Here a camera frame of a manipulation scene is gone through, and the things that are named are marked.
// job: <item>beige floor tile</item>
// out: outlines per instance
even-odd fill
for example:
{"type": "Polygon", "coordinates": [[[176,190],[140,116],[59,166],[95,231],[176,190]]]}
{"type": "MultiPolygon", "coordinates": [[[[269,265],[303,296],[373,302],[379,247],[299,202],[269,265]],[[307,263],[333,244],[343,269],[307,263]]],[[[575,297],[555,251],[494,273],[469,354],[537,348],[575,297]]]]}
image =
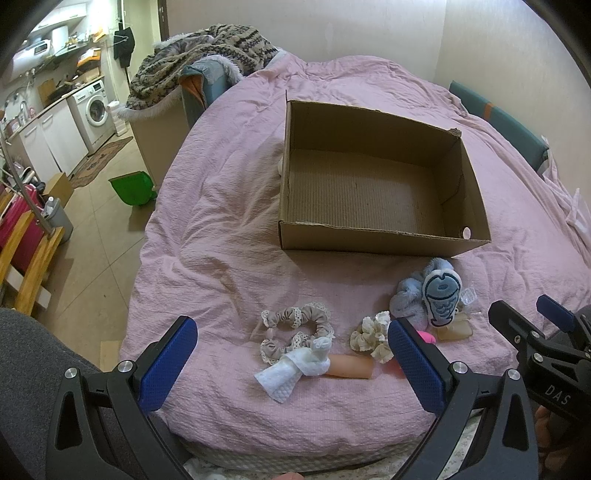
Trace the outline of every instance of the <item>beige floor tile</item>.
{"type": "Polygon", "coordinates": [[[88,220],[94,213],[90,199],[90,187],[87,185],[74,190],[64,210],[74,228],[88,220]]]}
{"type": "Polygon", "coordinates": [[[146,170],[139,150],[132,148],[127,150],[128,147],[129,144],[117,153],[115,158],[107,163],[106,167],[90,183],[90,196],[95,211],[117,195],[109,179],[134,171],[146,170]]]}
{"type": "Polygon", "coordinates": [[[69,348],[99,366],[101,342],[122,340],[127,326],[127,306],[111,269],[88,285],[61,315],[43,323],[69,348]]]}
{"type": "Polygon", "coordinates": [[[140,207],[131,207],[119,197],[114,197],[95,212],[109,265],[144,237],[144,229],[154,206],[155,200],[140,207]]]}
{"type": "Polygon", "coordinates": [[[99,228],[91,214],[74,228],[70,239],[57,248],[45,285],[52,293],[46,314],[53,316],[63,312],[108,267],[99,228]]]}
{"type": "Polygon", "coordinates": [[[103,372],[112,371],[119,363],[121,340],[106,340],[100,343],[100,369],[103,372]]]}
{"type": "Polygon", "coordinates": [[[134,287],[135,276],[139,269],[139,251],[144,245],[144,242],[145,239],[142,238],[111,265],[111,270],[119,286],[119,291],[128,306],[131,291],[134,287]]]}

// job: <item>pink suitcase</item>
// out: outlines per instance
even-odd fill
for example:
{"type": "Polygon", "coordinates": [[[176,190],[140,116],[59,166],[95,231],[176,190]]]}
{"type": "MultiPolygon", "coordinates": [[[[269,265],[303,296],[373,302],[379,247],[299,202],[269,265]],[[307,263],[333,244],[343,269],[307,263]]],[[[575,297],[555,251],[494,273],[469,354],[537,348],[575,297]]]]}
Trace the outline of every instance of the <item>pink suitcase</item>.
{"type": "MultiPolygon", "coordinates": [[[[35,187],[32,185],[26,185],[25,190],[29,197],[33,200],[36,205],[41,207],[41,202],[35,191],[35,187]]],[[[0,247],[4,247],[14,226],[17,224],[18,219],[21,215],[29,210],[29,206],[22,197],[17,198],[13,201],[12,205],[8,208],[8,211],[4,215],[4,218],[0,222],[0,247]]],[[[21,243],[18,244],[17,251],[12,257],[12,265],[19,270],[21,273],[25,273],[31,259],[43,237],[43,230],[39,227],[35,220],[31,222],[29,228],[22,237],[21,243]]]]}

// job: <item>beige scrunchie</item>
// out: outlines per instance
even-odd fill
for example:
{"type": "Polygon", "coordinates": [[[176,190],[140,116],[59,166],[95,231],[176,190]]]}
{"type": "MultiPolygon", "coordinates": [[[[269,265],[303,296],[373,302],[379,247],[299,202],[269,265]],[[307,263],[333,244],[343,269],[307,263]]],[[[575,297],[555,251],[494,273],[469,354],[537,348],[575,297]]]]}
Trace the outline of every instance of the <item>beige scrunchie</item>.
{"type": "Polygon", "coordinates": [[[276,364],[284,353],[291,352],[296,348],[310,346],[312,341],[318,337],[328,337],[331,340],[335,338],[335,330],[329,323],[330,312],[321,303],[308,303],[302,308],[289,307],[280,312],[270,312],[263,310],[261,312],[263,324],[268,328],[266,339],[261,343],[261,358],[266,364],[276,364]],[[273,340],[275,328],[280,322],[289,324],[293,329],[299,328],[307,322],[316,324],[314,335],[308,335],[304,332],[297,332],[288,346],[279,346],[276,340],[273,340]]]}

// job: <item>kitchen cabinet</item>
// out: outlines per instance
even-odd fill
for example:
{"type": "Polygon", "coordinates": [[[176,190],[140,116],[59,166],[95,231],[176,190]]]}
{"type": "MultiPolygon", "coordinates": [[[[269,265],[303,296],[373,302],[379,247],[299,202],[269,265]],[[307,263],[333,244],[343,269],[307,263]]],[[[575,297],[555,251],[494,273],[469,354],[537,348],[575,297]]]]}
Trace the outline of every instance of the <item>kitchen cabinet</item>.
{"type": "Polygon", "coordinates": [[[74,122],[68,103],[63,100],[38,118],[45,141],[60,170],[70,175],[88,148],[74,122]]]}
{"type": "Polygon", "coordinates": [[[33,120],[11,140],[8,147],[14,160],[31,167],[41,181],[49,181],[60,172],[47,145],[39,119],[33,120]]]}
{"type": "Polygon", "coordinates": [[[54,28],[68,25],[75,27],[86,16],[86,4],[68,5],[54,8],[41,22],[33,28],[29,38],[44,36],[54,28]]]}

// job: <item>open cardboard box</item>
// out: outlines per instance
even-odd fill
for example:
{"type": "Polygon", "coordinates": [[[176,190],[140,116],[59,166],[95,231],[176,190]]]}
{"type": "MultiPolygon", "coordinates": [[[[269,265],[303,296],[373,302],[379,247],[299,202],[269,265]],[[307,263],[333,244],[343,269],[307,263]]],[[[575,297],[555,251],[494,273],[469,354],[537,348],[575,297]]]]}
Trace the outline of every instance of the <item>open cardboard box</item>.
{"type": "Polygon", "coordinates": [[[281,247],[452,257],[489,243],[460,135],[380,111],[288,101],[281,247]]]}

